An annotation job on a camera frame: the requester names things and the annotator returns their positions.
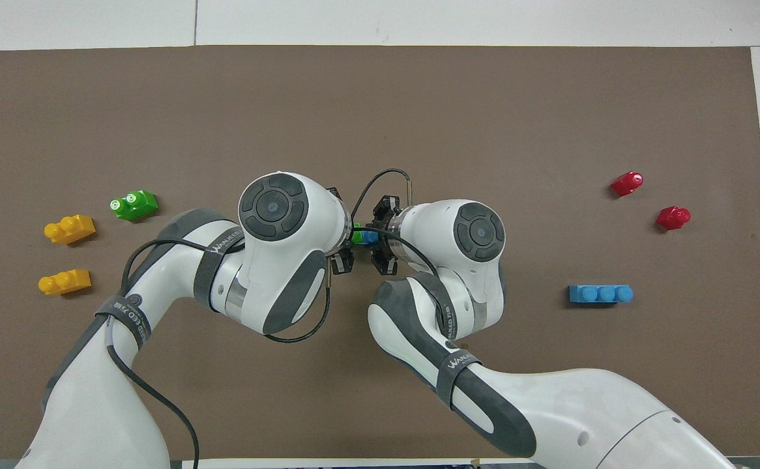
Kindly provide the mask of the yellow two-stud brick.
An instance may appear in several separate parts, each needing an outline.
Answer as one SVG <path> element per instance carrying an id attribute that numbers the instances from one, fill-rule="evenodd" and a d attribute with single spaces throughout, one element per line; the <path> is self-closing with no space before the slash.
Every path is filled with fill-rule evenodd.
<path id="1" fill-rule="evenodd" d="M 46 296 L 62 296 L 70 292 L 91 287 L 90 272 L 84 269 L 61 271 L 52 276 L 44 276 L 38 281 L 38 290 Z"/>
<path id="2" fill-rule="evenodd" d="M 90 216 L 65 216 L 57 223 L 44 226 L 44 236 L 54 244 L 71 244 L 96 232 Z"/>

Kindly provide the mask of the green brick with white stickers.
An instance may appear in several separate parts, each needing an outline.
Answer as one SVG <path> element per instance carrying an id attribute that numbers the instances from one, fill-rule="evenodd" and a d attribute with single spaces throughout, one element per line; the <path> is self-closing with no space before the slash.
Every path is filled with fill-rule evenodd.
<path id="1" fill-rule="evenodd" d="M 150 191 L 136 190 L 123 198 L 112 199 L 110 209 L 118 219 L 133 221 L 158 210 L 158 203 Z"/>

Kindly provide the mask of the red one-stud brick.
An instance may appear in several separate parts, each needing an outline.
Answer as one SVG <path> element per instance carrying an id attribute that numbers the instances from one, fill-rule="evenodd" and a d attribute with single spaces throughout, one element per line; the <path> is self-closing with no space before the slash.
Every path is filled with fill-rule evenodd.
<path id="1" fill-rule="evenodd" d="M 629 171 L 619 176 L 609 185 L 613 193 L 619 198 L 630 195 L 643 184 L 643 175 L 635 171 Z"/>
<path id="2" fill-rule="evenodd" d="M 676 231 L 684 227 L 691 220 L 691 213 L 687 208 L 669 206 L 663 208 L 655 219 L 655 229 L 661 233 Z"/>

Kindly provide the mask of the brown table mat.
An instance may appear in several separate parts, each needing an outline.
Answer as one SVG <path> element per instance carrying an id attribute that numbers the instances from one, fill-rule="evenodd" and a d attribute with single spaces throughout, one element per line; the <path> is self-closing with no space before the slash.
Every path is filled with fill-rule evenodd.
<path id="1" fill-rule="evenodd" d="M 139 244 L 292 171 L 351 206 L 375 173 L 505 227 L 506 311 L 461 340 L 503 372 L 639 383 L 729 456 L 760 455 L 760 141 L 747 48 L 198 46 L 0 51 L 0 459 Z M 626 172 L 643 184 L 619 198 Z M 118 219 L 147 190 L 158 210 Z M 691 220 L 661 233 L 680 206 Z M 71 244 L 47 223 L 90 216 Z M 46 296 L 38 281 L 90 272 Z M 578 305 L 569 285 L 629 285 Z"/>

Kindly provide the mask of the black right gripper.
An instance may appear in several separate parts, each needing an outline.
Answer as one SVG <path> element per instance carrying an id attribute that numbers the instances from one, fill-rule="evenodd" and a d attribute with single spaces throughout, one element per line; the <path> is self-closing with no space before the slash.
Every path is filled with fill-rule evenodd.
<path id="1" fill-rule="evenodd" d="M 391 219 L 401 213 L 400 197 L 384 195 L 372 211 L 373 226 L 380 231 L 389 231 Z M 385 234 L 377 233 L 378 241 L 371 253 L 372 264 L 381 276 L 398 275 L 398 258 L 392 252 L 389 239 Z"/>

